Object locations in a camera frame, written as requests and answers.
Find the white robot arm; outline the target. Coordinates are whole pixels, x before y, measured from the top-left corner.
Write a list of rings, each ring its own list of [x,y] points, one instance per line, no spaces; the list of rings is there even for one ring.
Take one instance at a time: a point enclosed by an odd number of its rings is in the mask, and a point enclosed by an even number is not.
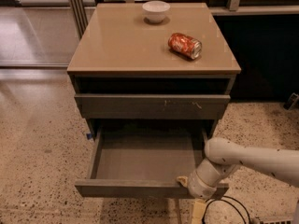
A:
[[[242,147],[220,137],[210,138],[204,147],[205,158],[177,182],[195,199],[210,199],[218,184],[240,166],[299,187],[299,151],[264,147]]]

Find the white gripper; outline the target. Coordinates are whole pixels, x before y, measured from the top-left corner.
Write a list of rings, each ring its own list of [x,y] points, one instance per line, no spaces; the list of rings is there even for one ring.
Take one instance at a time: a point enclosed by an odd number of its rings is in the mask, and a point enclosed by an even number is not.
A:
[[[191,204],[190,224],[203,224],[206,211],[206,202],[204,200],[210,199],[217,188],[206,184],[195,171],[191,172],[188,177],[178,176],[177,182],[182,186],[187,186],[189,193],[196,198]]]

